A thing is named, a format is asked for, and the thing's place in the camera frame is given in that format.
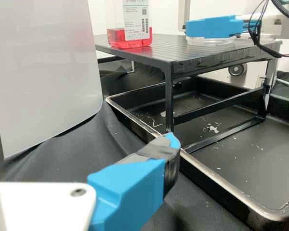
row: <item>metal frame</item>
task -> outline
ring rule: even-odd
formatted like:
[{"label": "metal frame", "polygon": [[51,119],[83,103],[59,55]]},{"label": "metal frame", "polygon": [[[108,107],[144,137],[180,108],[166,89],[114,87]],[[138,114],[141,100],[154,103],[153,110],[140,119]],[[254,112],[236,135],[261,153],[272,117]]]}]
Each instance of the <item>metal frame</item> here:
[{"label": "metal frame", "polygon": [[[228,129],[223,132],[219,136],[212,137],[210,140],[206,140],[207,144],[218,141],[217,138],[224,138],[225,134],[231,135],[235,132],[243,130],[247,127],[250,127],[254,124],[259,123],[265,119],[266,116],[266,108],[269,102],[269,95],[271,93],[271,86],[274,82],[275,74],[276,74],[276,66],[277,59],[270,56],[269,54],[261,51],[256,46],[250,46],[246,48],[236,49],[233,51],[223,51],[218,54],[208,53],[207,56],[200,56],[199,58],[191,58],[184,59],[182,61],[164,58],[159,59],[154,57],[153,55],[149,56],[145,53],[146,49],[151,50],[151,47],[144,47],[142,50],[137,49],[127,49],[121,50],[116,48],[111,48],[107,43],[106,36],[96,36],[95,38],[95,46],[99,51],[103,51],[106,53],[110,53],[112,55],[119,56],[121,58],[133,60],[135,62],[140,62],[146,65],[150,65],[153,67],[157,67],[161,69],[165,74],[165,111],[166,111],[166,132],[173,131],[174,125],[189,121],[191,119],[197,118],[201,115],[205,115],[208,113],[212,113],[223,108],[232,106],[234,104],[240,104],[246,101],[254,101],[256,100],[259,106],[258,114],[253,122],[246,121],[244,125],[240,124],[236,127]],[[280,49],[280,42],[271,41],[271,43],[266,44],[267,47],[270,47],[273,50],[278,51]],[[267,70],[266,70],[266,81],[263,87],[257,88],[255,90],[249,90],[237,96],[230,97],[228,99],[224,99],[212,105],[195,109],[193,111],[184,113],[182,115],[178,115],[176,117],[173,116],[173,85],[180,78],[186,76],[197,76],[206,72],[222,69],[225,67],[244,64],[248,62],[257,62],[257,61],[268,61]],[[200,144],[193,144],[194,147],[189,147],[190,151],[202,146]]]}]

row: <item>white debris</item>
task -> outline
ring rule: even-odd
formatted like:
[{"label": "white debris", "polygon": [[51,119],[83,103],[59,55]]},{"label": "white debris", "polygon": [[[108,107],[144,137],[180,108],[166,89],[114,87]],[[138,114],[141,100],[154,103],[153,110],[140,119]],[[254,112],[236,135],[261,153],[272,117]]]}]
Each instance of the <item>white debris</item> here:
[{"label": "white debris", "polygon": [[154,126],[154,128],[157,128],[157,127],[159,127],[159,126],[161,126],[161,125],[163,125],[163,124],[158,124],[158,125],[155,125],[155,126]]},{"label": "white debris", "polygon": [[161,112],[160,115],[161,115],[162,117],[166,117],[166,111]]},{"label": "white debris", "polygon": [[216,133],[219,133],[219,131],[217,130],[217,127],[215,128],[215,127],[213,127],[212,125],[210,126],[210,131],[214,131],[215,134],[216,134]]},{"label": "white debris", "polygon": [[155,120],[154,120],[152,117],[149,117],[149,116],[146,116],[146,117],[148,117],[148,118],[152,119],[152,121],[153,121],[152,127],[154,127],[154,124],[155,124]]}]

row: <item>white label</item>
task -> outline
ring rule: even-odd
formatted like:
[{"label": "white label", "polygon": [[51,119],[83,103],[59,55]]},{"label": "white label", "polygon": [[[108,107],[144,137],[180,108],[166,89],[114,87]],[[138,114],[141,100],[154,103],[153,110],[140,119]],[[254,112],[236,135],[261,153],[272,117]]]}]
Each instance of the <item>white label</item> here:
[{"label": "white label", "polygon": [[150,38],[149,0],[123,0],[125,40]]}]

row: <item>black cloth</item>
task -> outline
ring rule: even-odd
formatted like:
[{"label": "black cloth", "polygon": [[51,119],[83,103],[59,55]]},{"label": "black cloth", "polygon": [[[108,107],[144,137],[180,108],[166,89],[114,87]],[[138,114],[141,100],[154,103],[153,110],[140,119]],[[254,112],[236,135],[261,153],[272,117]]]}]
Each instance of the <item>black cloth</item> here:
[{"label": "black cloth", "polygon": [[[289,72],[277,72],[277,78],[289,82]],[[282,96],[289,99],[289,86],[284,83],[276,82],[272,94]]]},{"label": "black cloth", "polygon": [[[2,181],[85,182],[87,175],[137,151],[144,143],[109,105],[80,126],[6,161]],[[143,231],[248,231],[249,228],[183,174]]]}]

